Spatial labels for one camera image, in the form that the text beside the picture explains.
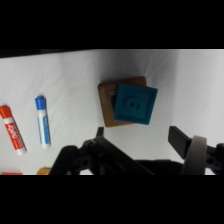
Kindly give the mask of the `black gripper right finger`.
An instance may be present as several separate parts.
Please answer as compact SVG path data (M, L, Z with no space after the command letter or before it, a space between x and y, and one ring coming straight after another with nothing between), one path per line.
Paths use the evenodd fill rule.
M224 175L224 143L211 147L205 137L189 138L176 126L169 128L168 142L184 160L182 175L204 175L206 169Z

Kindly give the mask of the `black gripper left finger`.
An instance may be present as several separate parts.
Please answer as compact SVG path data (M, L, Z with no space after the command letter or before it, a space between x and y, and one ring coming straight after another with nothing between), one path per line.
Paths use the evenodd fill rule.
M104 128L80 148L65 146L56 158L50 175L79 175L89 170L93 175L153 175L104 137Z

